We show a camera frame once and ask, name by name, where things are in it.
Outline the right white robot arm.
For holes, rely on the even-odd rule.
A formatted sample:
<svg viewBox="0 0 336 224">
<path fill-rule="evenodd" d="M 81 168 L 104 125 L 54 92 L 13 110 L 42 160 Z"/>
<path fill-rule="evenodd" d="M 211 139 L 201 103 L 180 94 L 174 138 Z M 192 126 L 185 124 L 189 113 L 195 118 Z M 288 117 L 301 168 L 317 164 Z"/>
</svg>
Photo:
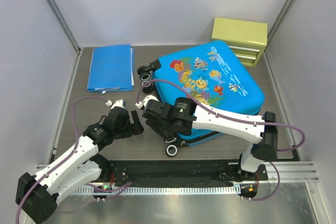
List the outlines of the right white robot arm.
<svg viewBox="0 0 336 224">
<path fill-rule="evenodd" d="M 182 144 L 178 135 L 190 136 L 192 130 L 208 130 L 243 138 L 250 143 L 237 166 L 237 174 L 248 180 L 263 162 L 274 162 L 278 153 L 275 114 L 245 115 L 220 110 L 190 98 L 177 98 L 174 104 L 160 102 L 147 95 L 138 101 L 146 124 L 168 143 L 167 156 L 174 157 Z"/>
</svg>

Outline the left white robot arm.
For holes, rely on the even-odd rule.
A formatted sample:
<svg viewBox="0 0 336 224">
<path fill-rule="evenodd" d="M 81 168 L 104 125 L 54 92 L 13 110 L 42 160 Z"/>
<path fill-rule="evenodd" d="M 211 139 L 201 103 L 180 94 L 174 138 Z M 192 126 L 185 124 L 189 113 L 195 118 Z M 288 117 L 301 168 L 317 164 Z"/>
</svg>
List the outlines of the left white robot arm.
<svg viewBox="0 0 336 224">
<path fill-rule="evenodd" d="M 111 163 L 100 151 L 114 140 L 143 132 L 135 110 L 128 111 L 122 99 L 106 101 L 108 115 L 88 126 L 68 150 L 34 174 L 18 179 L 15 202 L 18 205 L 15 223 L 24 212 L 34 223 L 43 223 L 61 202 L 79 187 L 98 180 L 106 182 L 112 173 Z"/>
</svg>

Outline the blue suitcase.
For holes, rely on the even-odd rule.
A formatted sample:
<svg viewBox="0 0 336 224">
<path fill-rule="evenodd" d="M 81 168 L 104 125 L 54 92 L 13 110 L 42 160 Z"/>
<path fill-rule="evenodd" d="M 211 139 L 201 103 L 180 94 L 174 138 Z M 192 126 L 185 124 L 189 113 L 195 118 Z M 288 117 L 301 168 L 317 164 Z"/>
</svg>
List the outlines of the blue suitcase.
<svg viewBox="0 0 336 224">
<path fill-rule="evenodd" d="M 156 91 L 163 103 L 174 104 L 189 94 L 204 105 L 257 115 L 265 100 L 257 82 L 223 41 L 161 56 L 137 73 L 143 91 Z"/>
</svg>

